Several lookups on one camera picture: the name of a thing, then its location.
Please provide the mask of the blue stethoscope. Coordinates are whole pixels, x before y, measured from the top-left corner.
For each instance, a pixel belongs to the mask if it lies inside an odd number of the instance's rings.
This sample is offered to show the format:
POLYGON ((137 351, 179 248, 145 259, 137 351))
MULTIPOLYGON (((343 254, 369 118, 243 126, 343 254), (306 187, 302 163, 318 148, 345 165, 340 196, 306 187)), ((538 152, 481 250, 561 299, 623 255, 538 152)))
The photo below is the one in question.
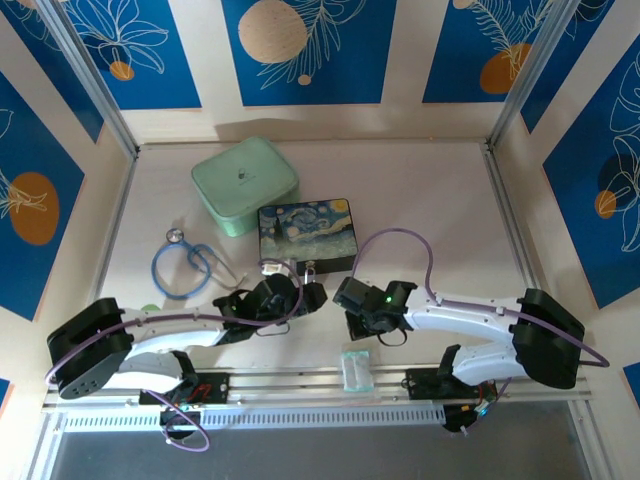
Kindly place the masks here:
POLYGON ((189 242, 177 227, 166 232, 165 243, 151 261, 151 278, 167 298, 183 301, 215 285, 226 291, 238 289, 246 280, 206 243, 189 242))

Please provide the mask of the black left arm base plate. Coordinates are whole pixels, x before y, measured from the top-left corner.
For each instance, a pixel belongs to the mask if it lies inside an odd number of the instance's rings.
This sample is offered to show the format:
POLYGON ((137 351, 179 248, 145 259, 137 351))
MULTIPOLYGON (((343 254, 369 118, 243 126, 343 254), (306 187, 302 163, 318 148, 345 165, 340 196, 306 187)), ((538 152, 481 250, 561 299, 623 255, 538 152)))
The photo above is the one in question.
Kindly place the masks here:
POLYGON ((230 378, 227 372, 191 373, 181 375, 171 389, 153 388, 152 391, 176 406, 225 404, 230 378))

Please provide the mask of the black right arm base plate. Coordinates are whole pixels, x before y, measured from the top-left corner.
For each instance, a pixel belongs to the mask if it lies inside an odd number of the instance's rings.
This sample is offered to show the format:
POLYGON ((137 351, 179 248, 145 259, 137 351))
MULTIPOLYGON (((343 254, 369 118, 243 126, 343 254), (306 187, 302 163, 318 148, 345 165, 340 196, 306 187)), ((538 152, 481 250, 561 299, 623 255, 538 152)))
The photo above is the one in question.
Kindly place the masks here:
POLYGON ((493 381, 469 386, 453 375, 438 373, 437 368, 413 368, 405 371, 401 385, 411 400, 475 400, 492 401, 498 390, 493 381))

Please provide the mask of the mint green zip case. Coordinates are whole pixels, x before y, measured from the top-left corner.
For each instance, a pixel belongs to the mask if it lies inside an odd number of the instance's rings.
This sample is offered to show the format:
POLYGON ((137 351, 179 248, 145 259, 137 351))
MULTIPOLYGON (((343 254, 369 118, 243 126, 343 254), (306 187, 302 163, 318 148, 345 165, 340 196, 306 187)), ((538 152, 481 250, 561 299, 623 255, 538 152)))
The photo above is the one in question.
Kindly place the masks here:
POLYGON ((255 229, 260 208, 292 203, 299 194, 297 171, 263 137, 248 138, 201 161, 191 178, 207 211, 229 237, 255 229))

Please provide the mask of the aluminium frame post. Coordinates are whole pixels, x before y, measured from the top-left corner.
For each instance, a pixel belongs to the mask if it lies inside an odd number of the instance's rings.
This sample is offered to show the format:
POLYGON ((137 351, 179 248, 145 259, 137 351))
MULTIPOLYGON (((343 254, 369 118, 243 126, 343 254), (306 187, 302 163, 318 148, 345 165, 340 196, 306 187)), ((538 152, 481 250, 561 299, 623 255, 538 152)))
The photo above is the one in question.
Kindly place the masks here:
POLYGON ((549 15, 542 23, 529 55, 506 97, 490 135, 486 139, 486 145, 491 153, 494 153, 500 146, 512 122, 520 114, 579 3, 580 0, 554 0, 552 2, 549 15))
POLYGON ((95 62, 58 0, 35 0, 39 14, 60 47, 74 74, 99 110, 126 157, 135 162, 139 147, 124 121, 95 62))

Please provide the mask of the aluminium mounting rail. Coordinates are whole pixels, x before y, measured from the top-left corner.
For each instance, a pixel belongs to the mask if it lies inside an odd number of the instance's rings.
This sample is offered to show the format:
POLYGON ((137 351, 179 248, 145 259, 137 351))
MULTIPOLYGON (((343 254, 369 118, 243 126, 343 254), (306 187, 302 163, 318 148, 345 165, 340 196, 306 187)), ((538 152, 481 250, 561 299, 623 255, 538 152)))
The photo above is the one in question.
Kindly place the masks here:
MULTIPOLYGON (((413 367, 433 365, 391 365, 371 368, 374 388, 371 392, 344 390, 342 370, 338 367, 284 369, 205 369, 204 373, 229 374, 226 405, 229 406, 361 406, 408 403, 408 389, 401 386, 405 371, 413 367)), ((586 401, 593 393, 584 375, 579 374, 572 390, 556 390, 532 380, 514 379, 500 402, 586 401)), ((44 398, 45 411, 54 409, 135 408, 139 404, 137 390, 102 390, 77 400, 64 400, 56 390, 44 398)))

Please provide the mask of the starry night print box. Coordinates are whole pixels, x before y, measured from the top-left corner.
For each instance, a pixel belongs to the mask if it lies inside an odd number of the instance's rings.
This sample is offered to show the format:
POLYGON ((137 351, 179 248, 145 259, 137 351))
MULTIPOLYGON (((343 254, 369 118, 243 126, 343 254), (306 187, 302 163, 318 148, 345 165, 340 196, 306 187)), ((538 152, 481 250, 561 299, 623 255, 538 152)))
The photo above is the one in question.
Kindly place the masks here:
POLYGON ((286 260, 300 275, 349 271, 358 254, 345 198, 262 207, 258 233, 260 257, 286 260))

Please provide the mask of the aluminium table edge rail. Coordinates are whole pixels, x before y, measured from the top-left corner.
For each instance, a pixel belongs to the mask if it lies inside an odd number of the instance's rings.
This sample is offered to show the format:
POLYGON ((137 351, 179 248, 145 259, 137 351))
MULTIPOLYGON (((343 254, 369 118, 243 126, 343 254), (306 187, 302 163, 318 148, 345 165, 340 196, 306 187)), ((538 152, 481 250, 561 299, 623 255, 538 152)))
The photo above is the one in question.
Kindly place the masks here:
POLYGON ((83 280, 84 303, 89 304, 98 297, 104 284, 108 264, 118 235, 124 208, 140 156, 140 147, 134 148, 118 176, 102 173, 99 195, 90 200, 90 215, 82 228, 89 241, 83 248, 80 265, 83 280))
POLYGON ((555 294, 543 272, 530 230, 510 195, 492 146, 483 142, 481 152, 518 277, 525 287, 555 294))

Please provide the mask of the clear plastic packet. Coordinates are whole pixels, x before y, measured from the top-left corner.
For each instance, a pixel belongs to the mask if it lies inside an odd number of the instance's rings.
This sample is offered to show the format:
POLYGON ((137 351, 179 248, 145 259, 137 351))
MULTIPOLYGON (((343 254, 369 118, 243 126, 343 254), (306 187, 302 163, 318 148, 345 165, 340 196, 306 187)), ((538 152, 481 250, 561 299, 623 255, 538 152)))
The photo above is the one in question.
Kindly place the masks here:
POLYGON ((374 390, 370 370, 370 354, 366 350, 347 351, 341 354, 343 386, 346 392, 365 393, 374 390))

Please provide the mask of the blue floral wall panel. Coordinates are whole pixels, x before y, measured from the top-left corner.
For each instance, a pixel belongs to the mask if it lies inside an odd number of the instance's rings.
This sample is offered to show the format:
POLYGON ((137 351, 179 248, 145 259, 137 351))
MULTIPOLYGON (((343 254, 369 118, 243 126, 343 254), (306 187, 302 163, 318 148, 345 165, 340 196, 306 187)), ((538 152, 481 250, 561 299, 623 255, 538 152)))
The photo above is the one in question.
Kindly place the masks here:
MULTIPOLYGON (((506 98, 556 0, 450 0, 425 87, 425 103, 506 98)), ((580 0, 539 77, 550 101, 615 0, 580 0)))
POLYGON ((221 0, 245 107, 382 99, 397 0, 221 0))
POLYGON ((63 7, 120 109, 201 106, 169 0, 66 0, 63 7))

